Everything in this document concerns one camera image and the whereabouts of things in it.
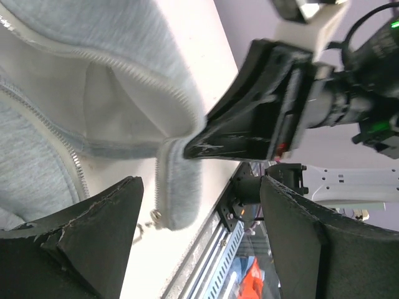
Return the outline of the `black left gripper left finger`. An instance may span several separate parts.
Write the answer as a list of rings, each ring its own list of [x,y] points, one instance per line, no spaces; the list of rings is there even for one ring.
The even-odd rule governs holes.
[[[1,232],[2,298],[118,298],[143,199],[127,177],[100,194]]]

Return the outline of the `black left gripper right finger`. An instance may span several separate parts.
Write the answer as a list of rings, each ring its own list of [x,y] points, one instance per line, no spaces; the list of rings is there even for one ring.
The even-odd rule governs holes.
[[[398,233],[264,176],[264,221],[283,298],[398,298]]]

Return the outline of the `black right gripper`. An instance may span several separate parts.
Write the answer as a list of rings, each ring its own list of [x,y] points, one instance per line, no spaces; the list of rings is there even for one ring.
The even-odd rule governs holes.
[[[254,40],[237,77],[209,112],[205,129],[186,145],[184,157],[265,161],[289,156],[305,130],[346,122],[348,90],[336,66],[314,62],[295,70],[293,46]]]

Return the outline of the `grey zip-up jacket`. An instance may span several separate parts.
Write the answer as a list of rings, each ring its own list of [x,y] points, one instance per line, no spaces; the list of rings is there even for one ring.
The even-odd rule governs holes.
[[[1,229],[89,197],[79,156],[156,160],[153,219],[200,209],[202,99],[156,1],[1,2]]]

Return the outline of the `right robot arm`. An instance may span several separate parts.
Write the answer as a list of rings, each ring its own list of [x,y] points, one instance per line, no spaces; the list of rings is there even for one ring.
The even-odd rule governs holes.
[[[187,159],[273,161],[290,155],[305,130],[356,123],[352,138],[398,158],[398,18],[358,49],[333,41],[348,1],[274,1],[273,40],[253,40],[235,81],[186,146]]]

